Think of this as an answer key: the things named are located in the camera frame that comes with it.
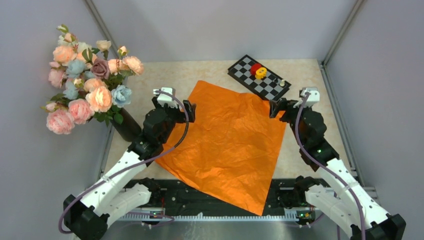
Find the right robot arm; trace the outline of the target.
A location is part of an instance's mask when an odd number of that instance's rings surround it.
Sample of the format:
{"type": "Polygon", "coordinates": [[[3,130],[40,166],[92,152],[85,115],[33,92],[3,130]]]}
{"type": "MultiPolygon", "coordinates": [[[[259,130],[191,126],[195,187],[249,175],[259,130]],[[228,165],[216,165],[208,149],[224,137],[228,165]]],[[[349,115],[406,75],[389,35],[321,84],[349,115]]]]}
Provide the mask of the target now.
{"type": "Polygon", "coordinates": [[[351,240],[400,240],[406,221],[400,214],[390,214],[381,207],[352,176],[338,152],[325,139],[327,126],[323,116],[312,107],[301,107],[295,100],[282,98],[269,103],[270,118],[282,113],[299,145],[303,161],[333,190],[326,191],[313,177],[299,176],[293,196],[283,199],[292,205],[318,208],[340,227],[351,240]]]}

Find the mauve bud flower stem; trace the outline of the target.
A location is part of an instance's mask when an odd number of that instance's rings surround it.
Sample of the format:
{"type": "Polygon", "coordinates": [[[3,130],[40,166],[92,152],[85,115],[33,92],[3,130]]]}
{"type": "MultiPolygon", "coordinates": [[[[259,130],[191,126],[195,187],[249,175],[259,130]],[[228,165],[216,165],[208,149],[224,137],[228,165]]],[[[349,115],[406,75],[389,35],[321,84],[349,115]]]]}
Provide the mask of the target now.
{"type": "Polygon", "coordinates": [[[90,72],[90,75],[103,80],[110,77],[111,71],[107,60],[95,57],[95,54],[89,48],[83,50],[81,54],[86,63],[91,64],[91,67],[85,73],[90,72]]]}

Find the peach flower stem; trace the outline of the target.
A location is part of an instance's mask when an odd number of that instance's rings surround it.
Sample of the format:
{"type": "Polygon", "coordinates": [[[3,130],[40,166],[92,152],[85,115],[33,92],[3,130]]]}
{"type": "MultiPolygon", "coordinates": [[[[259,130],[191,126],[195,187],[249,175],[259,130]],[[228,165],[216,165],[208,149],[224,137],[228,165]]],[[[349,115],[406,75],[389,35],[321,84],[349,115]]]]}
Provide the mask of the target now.
{"type": "Polygon", "coordinates": [[[53,61],[67,66],[73,60],[80,60],[88,67],[98,58],[98,53],[108,53],[112,42],[109,40],[98,40],[96,47],[78,41],[75,35],[70,32],[62,34],[58,37],[57,47],[52,52],[53,61]]]}
{"type": "Polygon", "coordinates": [[[106,113],[112,107],[112,93],[102,80],[90,78],[83,89],[87,92],[85,99],[94,112],[106,113]]]}
{"type": "Polygon", "coordinates": [[[107,61],[109,71],[114,74],[128,73],[130,76],[139,76],[144,73],[144,64],[136,56],[129,56],[129,51],[125,46],[117,50],[119,58],[107,61]]]}

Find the orange wrapping paper sheet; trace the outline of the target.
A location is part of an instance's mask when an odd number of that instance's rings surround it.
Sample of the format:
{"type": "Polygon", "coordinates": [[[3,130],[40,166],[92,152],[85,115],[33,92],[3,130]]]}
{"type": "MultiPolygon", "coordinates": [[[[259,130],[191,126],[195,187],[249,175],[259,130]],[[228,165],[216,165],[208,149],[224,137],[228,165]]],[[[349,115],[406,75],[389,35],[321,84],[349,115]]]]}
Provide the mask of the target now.
{"type": "Polygon", "coordinates": [[[262,215],[286,124],[268,101],[200,80],[189,96],[195,121],[156,163],[190,187],[262,215]]]}

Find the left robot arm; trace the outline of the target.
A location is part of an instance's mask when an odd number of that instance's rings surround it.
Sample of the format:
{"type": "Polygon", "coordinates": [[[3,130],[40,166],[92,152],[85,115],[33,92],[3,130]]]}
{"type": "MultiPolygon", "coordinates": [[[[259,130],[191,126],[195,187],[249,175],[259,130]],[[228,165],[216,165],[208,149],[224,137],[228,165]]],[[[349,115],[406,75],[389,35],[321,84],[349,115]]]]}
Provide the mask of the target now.
{"type": "Polygon", "coordinates": [[[58,220],[62,234],[75,234],[81,240],[100,240],[108,228],[130,210],[160,202],[160,193],[146,183],[125,185],[153,161],[175,150],[196,119],[196,105],[189,100],[174,100],[174,106],[152,99],[154,109],[135,129],[124,127],[131,143],[118,162],[91,187],[78,196],[69,195],[63,202],[58,220]]]}

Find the blue flower stem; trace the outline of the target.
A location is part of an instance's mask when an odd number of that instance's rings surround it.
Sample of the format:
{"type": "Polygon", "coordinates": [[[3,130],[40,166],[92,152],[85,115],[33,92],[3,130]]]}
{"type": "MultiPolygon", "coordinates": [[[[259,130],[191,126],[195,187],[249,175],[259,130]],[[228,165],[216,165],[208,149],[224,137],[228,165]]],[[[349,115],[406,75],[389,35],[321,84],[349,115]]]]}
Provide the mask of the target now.
{"type": "Polygon", "coordinates": [[[138,70],[144,71],[144,66],[137,58],[110,59],[97,58],[94,65],[85,71],[80,70],[82,61],[75,60],[68,66],[63,97],[66,100],[82,99],[96,113],[105,113],[110,109],[123,108],[131,103],[132,91],[125,86],[124,79],[138,75],[138,70]]]}

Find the pink flower stem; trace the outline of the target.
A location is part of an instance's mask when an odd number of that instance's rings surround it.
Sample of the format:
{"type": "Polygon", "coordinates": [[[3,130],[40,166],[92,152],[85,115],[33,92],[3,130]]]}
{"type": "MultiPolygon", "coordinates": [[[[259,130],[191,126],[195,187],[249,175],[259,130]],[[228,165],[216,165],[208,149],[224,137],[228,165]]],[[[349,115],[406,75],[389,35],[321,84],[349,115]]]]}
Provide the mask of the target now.
{"type": "Polygon", "coordinates": [[[75,125],[86,124],[95,113],[90,104],[81,98],[71,100],[68,105],[52,101],[42,109],[48,112],[47,129],[57,135],[70,134],[75,125]]]}

